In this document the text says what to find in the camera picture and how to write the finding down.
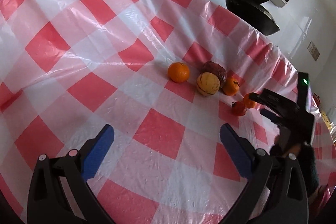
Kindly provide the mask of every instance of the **electrical outlet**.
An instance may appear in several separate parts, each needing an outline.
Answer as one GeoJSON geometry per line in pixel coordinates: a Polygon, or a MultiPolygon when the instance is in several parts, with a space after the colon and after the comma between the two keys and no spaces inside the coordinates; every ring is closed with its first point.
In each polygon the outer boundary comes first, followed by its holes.
{"type": "Polygon", "coordinates": [[[311,56],[314,58],[315,61],[317,60],[317,58],[319,58],[320,52],[314,45],[313,41],[310,41],[308,45],[308,51],[310,52],[311,56]]]}
{"type": "Polygon", "coordinates": [[[308,45],[308,51],[311,53],[311,55],[314,54],[315,49],[316,49],[316,47],[315,47],[313,41],[310,41],[310,43],[308,45]]]}
{"type": "Polygon", "coordinates": [[[313,55],[314,60],[317,61],[317,58],[319,58],[320,56],[320,52],[318,51],[317,48],[315,48],[315,51],[312,55],[313,55]]]}

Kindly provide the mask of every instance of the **blue gripper pad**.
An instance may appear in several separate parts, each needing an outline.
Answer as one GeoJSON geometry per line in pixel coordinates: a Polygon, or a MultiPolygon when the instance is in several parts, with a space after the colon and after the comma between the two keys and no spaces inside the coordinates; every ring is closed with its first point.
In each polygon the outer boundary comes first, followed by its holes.
{"type": "Polygon", "coordinates": [[[93,140],[88,140],[88,142],[89,141],[96,141],[96,143],[93,145],[82,162],[81,175],[84,181],[87,181],[88,179],[91,179],[95,176],[99,166],[103,162],[108,150],[110,149],[114,141],[113,127],[108,124],[105,125],[97,137],[93,140]]]}
{"type": "Polygon", "coordinates": [[[243,178],[250,179],[252,177],[253,159],[248,155],[241,144],[241,142],[248,142],[248,140],[240,138],[228,123],[221,126],[219,136],[239,174],[243,178]]]}

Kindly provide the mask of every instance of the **pink checkered tablecloth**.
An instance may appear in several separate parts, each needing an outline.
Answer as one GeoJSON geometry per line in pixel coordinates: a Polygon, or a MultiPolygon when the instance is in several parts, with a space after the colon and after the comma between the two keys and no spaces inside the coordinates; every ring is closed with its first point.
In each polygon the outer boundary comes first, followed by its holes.
{"type": "MultiPolygon", "coordinates": [[[[115,141],[88,181],[118,224],[218,223],[246,181],[219,141],[230,123],[267,151],[278,133],[233,101],[271,89],[296,99],[297,72],[267,38],[208,0],[0,0],[0,189],[26,221],[40,154],[64,156],[106,124],[115,141]],[[212,60],[240,92],[202,97],[212,60]],[[169,81],[172,62],[190,79],[169,81]]],[[[336,150],[314,105],[322,184],[336,184],[336,150]]]]}

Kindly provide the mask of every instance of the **small orange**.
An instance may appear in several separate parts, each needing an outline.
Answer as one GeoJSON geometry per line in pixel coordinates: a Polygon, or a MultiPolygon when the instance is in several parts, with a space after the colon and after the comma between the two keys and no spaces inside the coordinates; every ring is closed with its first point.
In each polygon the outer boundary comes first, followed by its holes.
{"type": "Polygon", "coordinates": [[[189,79],[190,71],[186,64],[172,63],[168,68],[168,76],[176,83],[182,83],[189,79]]]}
{"type": "Polygon", "coordinates": [[[239,87],[240,86],[238,81],[232,77],[229,77],[224,83],[223,92],[225,95],[233,96],[238,92],[239,87]]]}
{"type": "Polygon", "coordinates": [[[249,93],[246,94],[243,98],[243,102],[246,106],[246,108],[254,108],[256,105],[257,105],[257,102],[255,101],[252,101],[250,98],[249,98],[249,93]]]}

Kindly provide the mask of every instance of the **black pan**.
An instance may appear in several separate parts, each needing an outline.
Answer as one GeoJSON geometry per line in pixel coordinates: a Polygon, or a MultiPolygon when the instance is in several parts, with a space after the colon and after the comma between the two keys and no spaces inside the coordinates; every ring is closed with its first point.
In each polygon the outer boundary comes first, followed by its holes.
{"type": "Polygon", "coordinates": [[[264,35],[280,30],[269,11],[261,6],[269,0],[225,0],[227,9],[264,35]]]}

